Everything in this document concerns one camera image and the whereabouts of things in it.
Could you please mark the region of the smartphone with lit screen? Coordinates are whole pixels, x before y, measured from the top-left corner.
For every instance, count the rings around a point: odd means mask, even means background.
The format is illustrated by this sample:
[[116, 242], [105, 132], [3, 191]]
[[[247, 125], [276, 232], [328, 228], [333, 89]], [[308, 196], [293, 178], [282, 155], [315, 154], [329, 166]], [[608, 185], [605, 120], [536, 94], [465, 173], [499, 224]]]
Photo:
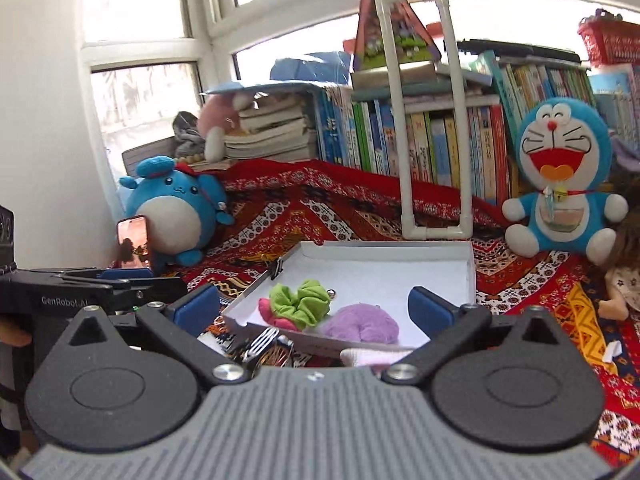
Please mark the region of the smartphone with lit screen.
[[148, 222], [143, 216], [120, 220], [116, 226], [117, 261], [122, 269], [151, 267]]

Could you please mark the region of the white PVC pipe frame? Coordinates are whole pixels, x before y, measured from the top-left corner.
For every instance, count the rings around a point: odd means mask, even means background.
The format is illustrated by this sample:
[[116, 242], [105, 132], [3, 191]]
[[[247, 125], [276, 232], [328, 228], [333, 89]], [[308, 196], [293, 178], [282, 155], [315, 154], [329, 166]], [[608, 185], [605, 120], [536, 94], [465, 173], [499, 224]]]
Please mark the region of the white PVC pipe frame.
[[381, 34], [386, 59], [388, 82], [390, 83], [390, 102], [395, 119], [398, 151], [398, 178], [400, 189], [402, 236], [406, 240], [468, 240], [473, 234], [473, 206], [471, 186], [471, 159], [468, 120], [466, 119], [466, 96], [463, 84], [462, 68], [459, 60], [454, 25], [449, 11], [449, 0], [432, 0], [437, 6], [442, 33], [449, 62], [451, 99], [445, 101], [413, 103], [410, 110], [450, 110], [454, 111], [456, 121], [458, 154], [460, 164], [460, 211], [459, 222], [446, 228], [428, 228], [414, 221], [412, 180], [408, 134], [406, 129], [406, 109], [402, 95], [402, 83], [395, 38], [392, 25], [392, 6], [411, 0], [375, 0], [376, 14], [381, 25]]

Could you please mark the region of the black binder clip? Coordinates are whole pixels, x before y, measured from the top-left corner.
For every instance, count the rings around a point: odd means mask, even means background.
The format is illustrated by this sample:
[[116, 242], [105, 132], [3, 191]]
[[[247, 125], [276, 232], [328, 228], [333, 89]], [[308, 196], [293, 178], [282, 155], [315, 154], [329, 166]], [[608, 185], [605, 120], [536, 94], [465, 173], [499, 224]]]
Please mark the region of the black binder clip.
[[274, 281], [282, 273], [283, 263], [284, 259], [282, 257], [275, 258], [269, 263], [268, 272], [271, 281]]

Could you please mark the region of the pink plush toy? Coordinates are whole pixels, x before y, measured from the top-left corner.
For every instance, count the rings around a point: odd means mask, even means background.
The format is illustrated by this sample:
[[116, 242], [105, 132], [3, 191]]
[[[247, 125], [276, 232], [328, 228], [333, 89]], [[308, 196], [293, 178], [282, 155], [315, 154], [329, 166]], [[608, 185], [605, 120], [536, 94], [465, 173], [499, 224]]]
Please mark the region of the pink plush toy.
[[254, 94], [231, 92], [213, 94], [201, 109], [198, 118], [198, 134], [205, 140], [206, 162], [220, 162], [226, 148], [224, 138], [240, 128], [240, 111], [254, 102]]

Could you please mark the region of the purple fluffy plush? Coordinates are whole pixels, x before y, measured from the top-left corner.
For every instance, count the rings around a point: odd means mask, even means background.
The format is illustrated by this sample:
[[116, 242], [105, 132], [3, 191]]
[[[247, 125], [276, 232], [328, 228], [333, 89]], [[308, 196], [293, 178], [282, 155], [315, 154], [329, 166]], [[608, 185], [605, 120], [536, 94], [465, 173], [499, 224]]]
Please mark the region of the purple fluffy plush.
[[322, 336], [366, 344], [396, 344], [399, 326], [376, 304], [342, 307], [319, 325]]

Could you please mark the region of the pink and green scrunchie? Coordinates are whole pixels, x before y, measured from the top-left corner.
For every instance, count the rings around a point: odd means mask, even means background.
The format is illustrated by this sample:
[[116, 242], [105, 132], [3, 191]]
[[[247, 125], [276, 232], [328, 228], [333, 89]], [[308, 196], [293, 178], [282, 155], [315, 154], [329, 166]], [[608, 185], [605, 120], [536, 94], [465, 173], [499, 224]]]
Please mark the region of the pink and green scrunchie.
[[329, 314], [334, 291], [316, 280], [306, 280], [298, 289], [274, 285], [266, 298], [258, 301], [258, 312], [270, 326], [303, 332], [317, 327]]

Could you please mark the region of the black model bicycle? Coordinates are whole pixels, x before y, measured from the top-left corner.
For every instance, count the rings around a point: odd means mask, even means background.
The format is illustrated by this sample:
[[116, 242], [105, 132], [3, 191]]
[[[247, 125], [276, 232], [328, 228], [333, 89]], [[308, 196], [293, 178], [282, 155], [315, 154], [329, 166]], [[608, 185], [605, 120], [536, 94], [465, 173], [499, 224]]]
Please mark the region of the black model bicycle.
[[291, 367], [294, 342], [275, 327], [263, 330], [254, 338], [234, 337], [227, 354], [251, 373], [263, 366]]

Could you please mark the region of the stack of books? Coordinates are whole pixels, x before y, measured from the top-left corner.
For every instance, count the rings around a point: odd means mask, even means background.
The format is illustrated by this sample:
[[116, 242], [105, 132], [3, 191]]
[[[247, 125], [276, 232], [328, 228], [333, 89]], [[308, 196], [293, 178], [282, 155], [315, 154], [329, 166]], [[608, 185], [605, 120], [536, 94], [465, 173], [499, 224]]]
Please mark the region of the stack of books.
[[198, 134], [198, 116], [180, 112], [171, 123], [174, 135], [122, 153], [126, 174], [133, 176], [143, 159], [165, 155], [196, 167], [220, 167], [225, 162], [274, 158], [296, 162], [316, 156], [316, 127], [310, 96], [304, 92], [254, 93], [254, 102], [240, 111], [240, 128], [224, 138], [220, 162], [206, 162], [205, 140]]

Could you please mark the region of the round blue plush toy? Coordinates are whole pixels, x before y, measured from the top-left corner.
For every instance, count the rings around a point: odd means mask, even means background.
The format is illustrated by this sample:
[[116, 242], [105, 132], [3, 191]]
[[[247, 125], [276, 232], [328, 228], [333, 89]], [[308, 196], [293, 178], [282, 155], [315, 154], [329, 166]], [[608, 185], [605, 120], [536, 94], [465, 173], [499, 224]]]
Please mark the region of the round blue plush toy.
[[216, 229], [234, 222], [222, 184], [168, 156], [142, 160], [136, 174], [119, 184], [130, 191], [126, 216], [145, 218], [152, 269], [200, 263]]

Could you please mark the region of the Doraemon plush toy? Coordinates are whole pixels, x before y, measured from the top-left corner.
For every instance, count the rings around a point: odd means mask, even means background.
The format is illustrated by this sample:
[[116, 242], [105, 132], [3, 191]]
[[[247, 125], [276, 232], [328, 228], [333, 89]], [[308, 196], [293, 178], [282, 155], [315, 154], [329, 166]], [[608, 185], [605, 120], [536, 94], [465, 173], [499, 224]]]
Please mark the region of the Doraemon plush toy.
[[581, 100], [545, 100], [523, 119], [515, 155], [534, 190], [502, 204], [511, 252], [532, 258], [562, 250], [605, 263], [616, 240], [613, 226], [629, 207], [620, 194], [599, 190], [610, 173], [612, 143], [598, 112]]

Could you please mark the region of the row of books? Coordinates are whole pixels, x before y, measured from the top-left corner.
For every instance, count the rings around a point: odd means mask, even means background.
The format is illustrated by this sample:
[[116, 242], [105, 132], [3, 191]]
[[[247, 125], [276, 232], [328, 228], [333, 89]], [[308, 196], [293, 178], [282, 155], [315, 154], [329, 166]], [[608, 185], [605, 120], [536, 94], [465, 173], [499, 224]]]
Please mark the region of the row of books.
[[[463, 74], [466, 119], [471, 135], [472, 192], [501, 204], [521, 191], [512, 162], [516, 132], [527, 113], [551, 98], [573, 98], [593, 106], [616, 139], [639, 145], [639, 70], [630, 64], [600, 70], [556, 58], [480, 54]], [[419, 110], [413, 103], [449, 101], [446, 66], [405, 86], [410, 174], [414, 180], [456, 188], [460, 184], [454, 111]], [[395, 177], [398, 151], [390, 92], [345, 86], [314, 90], [318, 155], [325, 162]]]

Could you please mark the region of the white shallow tray box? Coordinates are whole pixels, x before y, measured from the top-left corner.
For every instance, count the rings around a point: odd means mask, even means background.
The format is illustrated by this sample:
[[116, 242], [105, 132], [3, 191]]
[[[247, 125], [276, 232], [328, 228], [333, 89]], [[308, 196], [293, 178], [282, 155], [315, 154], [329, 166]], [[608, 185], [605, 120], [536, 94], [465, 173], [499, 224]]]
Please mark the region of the white shallow tray box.
[[430, 242], [301, 242], [278, 260], [280, 272], [259, 275], [245, 292], [222, 312], [231, 333], [255, 337], [268, 325], [258, 312], [258, 300], [274, 285], [296, 290], [307, 278], [336, 292], [331, 313], [350, 304], [377, 304], [398, 324], [394, 351], [412, 350], [428, 336], [408, 313], [413, 287], [431, 290], [455, 306], [475, 301], [476, 274], [472, 244], [468, 240]]

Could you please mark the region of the brown haired doll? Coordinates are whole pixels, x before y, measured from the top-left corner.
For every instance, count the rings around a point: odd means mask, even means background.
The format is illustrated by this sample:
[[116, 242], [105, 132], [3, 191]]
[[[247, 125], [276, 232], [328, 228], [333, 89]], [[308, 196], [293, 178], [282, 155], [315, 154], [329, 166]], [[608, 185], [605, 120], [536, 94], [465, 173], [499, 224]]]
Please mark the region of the brown haired doll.
[[625, 321], [631, 311], [639, 311], [639, 175], [618, 174], [614, 184], [623, 192], [629, 210], [603, 265], [608, 298], [599, 301], [598, 315]]

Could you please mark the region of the triangular picture box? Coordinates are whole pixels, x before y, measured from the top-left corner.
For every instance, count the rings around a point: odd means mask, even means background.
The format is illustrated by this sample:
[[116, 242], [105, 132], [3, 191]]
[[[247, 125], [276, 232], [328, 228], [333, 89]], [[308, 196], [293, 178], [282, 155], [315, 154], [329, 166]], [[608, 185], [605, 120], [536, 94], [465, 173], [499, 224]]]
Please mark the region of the triangular picture box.
[[[438, 62], [442, 59], [432, 36], [408, 2], [398, 2], [390, 6], [390, 22], [400, 64]], [[360, 0], [352, 68], [359, 72], [385, 65], [381, 21], [376, 13], [375, 0]]]

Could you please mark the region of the red plastic basket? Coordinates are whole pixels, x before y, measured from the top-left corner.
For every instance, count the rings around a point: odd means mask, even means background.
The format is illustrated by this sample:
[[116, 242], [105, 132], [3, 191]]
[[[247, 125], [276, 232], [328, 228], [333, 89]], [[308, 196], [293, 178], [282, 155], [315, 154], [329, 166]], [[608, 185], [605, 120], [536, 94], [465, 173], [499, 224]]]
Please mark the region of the red plastic basket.
[[639, 64], [640, 25], [625, 21], [620, 14], [597, 9], [580, 21], [578, 34], [593, 66]]

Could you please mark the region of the red patterned cloth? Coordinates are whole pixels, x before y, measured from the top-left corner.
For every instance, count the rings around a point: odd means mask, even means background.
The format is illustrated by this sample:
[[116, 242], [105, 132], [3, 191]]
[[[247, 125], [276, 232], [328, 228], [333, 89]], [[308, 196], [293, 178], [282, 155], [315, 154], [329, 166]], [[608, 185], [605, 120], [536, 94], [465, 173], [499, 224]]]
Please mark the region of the red patterned cloth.
[[[400, 240], [399, 183], [328, 162], [238, 162], [216, 178], [234, 217], [217, 230], [197, 266], [173, 266], [190, 289], [211, 284], [230, 304], [268, 263], [312, 240]], [[605, 410], [591, 446], [619, 467], [639, 455], [639, 318], [599, 320], [603, 275], [586, 258], [541, 252], [522, 258], [506, 247], [498, 208], [474, 200], [476, 300], [497, 314], [547, 308], [594, 368]]]

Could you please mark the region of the blue folded sheet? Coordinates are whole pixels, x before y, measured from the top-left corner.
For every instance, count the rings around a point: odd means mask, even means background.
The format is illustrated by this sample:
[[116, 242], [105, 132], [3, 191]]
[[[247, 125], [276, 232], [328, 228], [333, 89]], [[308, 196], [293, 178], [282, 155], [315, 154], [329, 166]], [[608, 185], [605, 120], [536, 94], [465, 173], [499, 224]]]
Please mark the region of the blue folded sheet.
[[280, 90], [321, 88], [328, 84], [349, 85], [352, 56], [344, 51], [304, 54], [297, 58], [279, 58], [269, 78], [228, 81], [206, 90], [206, 96], [234, 92], [270, 93]]

